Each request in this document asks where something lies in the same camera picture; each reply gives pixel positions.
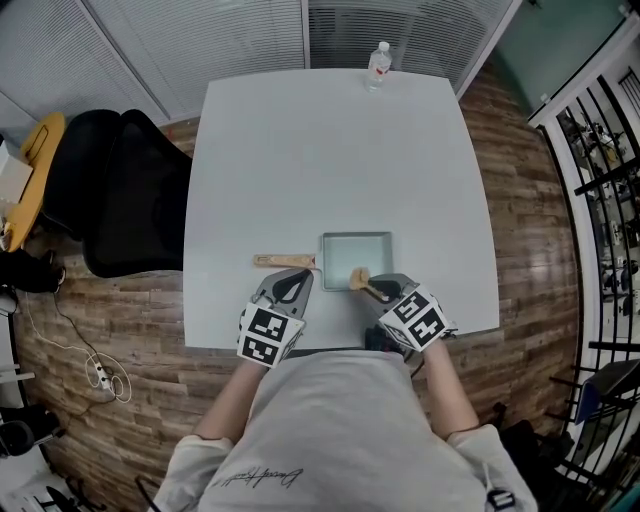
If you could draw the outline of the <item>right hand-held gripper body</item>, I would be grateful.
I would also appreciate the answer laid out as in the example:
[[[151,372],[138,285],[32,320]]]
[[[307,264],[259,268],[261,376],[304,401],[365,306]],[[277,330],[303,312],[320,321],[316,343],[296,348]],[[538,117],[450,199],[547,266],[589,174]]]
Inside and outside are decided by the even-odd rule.
[[[379,318],[379,324],[397,343],[417,352],[454,331],[437,299],[424,285],[406,293]]]

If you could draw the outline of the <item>black office chair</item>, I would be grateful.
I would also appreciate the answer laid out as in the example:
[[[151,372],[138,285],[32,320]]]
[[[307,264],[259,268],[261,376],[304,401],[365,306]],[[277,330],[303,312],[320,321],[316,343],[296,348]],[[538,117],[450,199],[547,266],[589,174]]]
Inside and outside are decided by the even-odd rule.
[[[180,271],[191,166],[143,112],[86,111],[55,151],[41,212],[98,277]]]

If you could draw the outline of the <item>white box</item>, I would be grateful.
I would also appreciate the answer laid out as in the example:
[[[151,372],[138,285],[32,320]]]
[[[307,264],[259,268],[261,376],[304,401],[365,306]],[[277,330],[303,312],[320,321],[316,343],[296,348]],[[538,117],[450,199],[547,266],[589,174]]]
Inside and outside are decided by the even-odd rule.
[[[27,158],[4,139],[0,144],[0,200],[10,204],[19,203],[32,172]]]

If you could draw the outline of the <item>person's right forearm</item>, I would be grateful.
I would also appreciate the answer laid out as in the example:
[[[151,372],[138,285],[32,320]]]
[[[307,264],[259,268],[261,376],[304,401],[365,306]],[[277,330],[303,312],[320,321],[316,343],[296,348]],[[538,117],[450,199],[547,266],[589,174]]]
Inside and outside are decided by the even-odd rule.
[[[452,434],[478,428],[479,418],[444,342],[434,341],[422,355],[433,432],[447,440]]]

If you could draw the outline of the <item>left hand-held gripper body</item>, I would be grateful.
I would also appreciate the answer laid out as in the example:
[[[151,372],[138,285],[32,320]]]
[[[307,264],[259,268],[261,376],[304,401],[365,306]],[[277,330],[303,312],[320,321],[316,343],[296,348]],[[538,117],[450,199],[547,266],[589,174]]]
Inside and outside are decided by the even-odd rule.
[[[277,302],[255,294],[240,317],[237,355],[267,368],[276,367],[295,348],[305,327],[305,299]]]

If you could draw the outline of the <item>yellow sponge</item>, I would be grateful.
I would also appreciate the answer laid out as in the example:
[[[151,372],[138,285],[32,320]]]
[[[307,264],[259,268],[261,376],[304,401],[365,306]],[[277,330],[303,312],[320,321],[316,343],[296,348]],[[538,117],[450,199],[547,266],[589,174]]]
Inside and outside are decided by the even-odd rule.
[[[352,291],[369,290],[371,293],[375,292],[369,284],[370,273],[366,267],[355,268],[349,278],[349,289]]]

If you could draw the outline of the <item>blue folding chair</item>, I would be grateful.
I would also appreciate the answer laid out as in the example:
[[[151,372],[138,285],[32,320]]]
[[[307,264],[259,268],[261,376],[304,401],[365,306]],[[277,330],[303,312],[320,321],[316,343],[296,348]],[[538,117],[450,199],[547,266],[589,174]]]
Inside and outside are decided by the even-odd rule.
[[[640,386],[640,359],[611,362],[589,377],[581,388],[574,422],[586,421],[598,406]]]

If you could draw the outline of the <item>black swivel chair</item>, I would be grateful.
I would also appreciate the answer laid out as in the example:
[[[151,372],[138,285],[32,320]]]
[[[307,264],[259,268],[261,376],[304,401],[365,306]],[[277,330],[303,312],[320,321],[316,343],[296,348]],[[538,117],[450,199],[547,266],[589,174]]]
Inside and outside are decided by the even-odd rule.
[[[502,444],[526,481],[541,480],[560,465],[574,447],[567,432],[553,437],[538,434],[528,420],[504,427],[507,406],[497,402],[492,424],[498,429]]]

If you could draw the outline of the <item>person's left forearm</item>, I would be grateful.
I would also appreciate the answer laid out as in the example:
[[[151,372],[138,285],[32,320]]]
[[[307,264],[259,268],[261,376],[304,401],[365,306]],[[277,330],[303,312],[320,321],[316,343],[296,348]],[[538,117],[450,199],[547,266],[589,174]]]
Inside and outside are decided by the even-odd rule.
[[[237,443],[244,433],[253,400],[266,373],[266,367],[243,361],[195,426],[193,434],[206,440],[228,439]]]

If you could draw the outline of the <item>grey square pan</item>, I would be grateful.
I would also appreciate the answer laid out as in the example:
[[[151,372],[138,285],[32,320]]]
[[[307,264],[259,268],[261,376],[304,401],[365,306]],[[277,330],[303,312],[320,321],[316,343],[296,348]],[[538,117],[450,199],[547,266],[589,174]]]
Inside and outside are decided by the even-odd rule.
[[[262,268],[301,268],[319,271],[325,291],[346,291],[352,271],[367,268],[371,275],[391,273],[393,243],[390,232],[327,232],[314,254],[256,254],[253,264]]]

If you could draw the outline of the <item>person's grey t-shirt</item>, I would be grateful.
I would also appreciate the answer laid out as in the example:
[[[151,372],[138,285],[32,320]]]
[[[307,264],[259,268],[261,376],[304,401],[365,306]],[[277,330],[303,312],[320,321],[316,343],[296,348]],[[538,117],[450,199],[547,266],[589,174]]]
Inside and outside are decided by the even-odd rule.
[[[180,440],[163,512],[537,512],[492,425],[431,428],[401,355],[297,357],[268,370],[237,443]]]

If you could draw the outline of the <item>yellow round side table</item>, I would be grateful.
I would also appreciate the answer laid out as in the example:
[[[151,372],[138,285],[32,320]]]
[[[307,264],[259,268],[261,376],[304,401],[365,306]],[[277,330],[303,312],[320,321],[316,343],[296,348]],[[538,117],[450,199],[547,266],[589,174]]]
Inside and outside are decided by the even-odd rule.
[[[43,204],[46,183],[55,152],[65,132],[61,112],[45,116],[30,132],[20,151],[33,168],[20,202],[9,212],[5,227],[11,235],[8,252],[21,249],[34,227]]]

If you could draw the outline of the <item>black round speaker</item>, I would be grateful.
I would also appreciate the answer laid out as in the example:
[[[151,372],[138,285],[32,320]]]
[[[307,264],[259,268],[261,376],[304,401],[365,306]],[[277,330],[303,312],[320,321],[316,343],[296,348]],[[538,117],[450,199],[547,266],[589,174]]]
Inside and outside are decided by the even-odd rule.
[[[34,436],[29,426],[22,421],[0,424],[0,457],[17,457],[34,446]]]

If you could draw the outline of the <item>clear plastic water bottle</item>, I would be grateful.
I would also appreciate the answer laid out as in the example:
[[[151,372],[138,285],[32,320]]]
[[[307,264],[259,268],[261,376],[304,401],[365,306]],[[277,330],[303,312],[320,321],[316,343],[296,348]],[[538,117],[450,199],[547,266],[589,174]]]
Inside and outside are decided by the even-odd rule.
[[[392,56],[390,45],[386,41],[381,41],[377,49],[371,53],[368,70],[365,77],[365,88],[368,91],[378,90],[383,80],[391,68]]]

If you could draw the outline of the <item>black metal display rack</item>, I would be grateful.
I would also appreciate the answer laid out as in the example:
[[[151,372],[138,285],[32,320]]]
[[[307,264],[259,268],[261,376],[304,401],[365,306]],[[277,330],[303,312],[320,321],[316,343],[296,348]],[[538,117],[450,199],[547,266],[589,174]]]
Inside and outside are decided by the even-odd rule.
[[[595,495],[623,487],[640,429],[640,386],[574,422],[582,384],[611,362],[640,359],[640,83],[630,100],[604,76],[583,87],[539,130],[567,203],[578,274],[577,347],[568,409],[575,445],[560,472]]]

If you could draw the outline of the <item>black waist battery pack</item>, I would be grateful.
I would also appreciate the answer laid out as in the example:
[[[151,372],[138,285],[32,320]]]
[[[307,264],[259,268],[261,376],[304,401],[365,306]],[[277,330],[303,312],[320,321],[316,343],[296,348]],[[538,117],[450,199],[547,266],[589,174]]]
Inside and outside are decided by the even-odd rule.
[[[364,343],[367,351],[405,354],[405,349],[379,325],[365,330]]]

